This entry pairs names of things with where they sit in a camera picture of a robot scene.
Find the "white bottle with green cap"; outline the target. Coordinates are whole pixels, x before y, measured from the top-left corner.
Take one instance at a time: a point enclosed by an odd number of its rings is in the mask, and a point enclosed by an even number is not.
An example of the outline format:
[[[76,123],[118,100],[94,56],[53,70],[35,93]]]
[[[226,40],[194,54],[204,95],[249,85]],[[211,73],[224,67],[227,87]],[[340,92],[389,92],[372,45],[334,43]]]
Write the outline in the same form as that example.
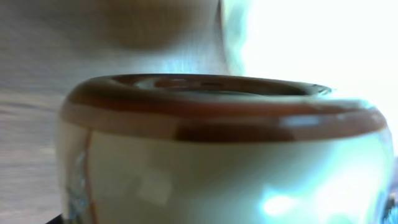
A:
[[[379,223],[394,173],[383,114],[311,83],[97,77],[58,124],[67,223]]]

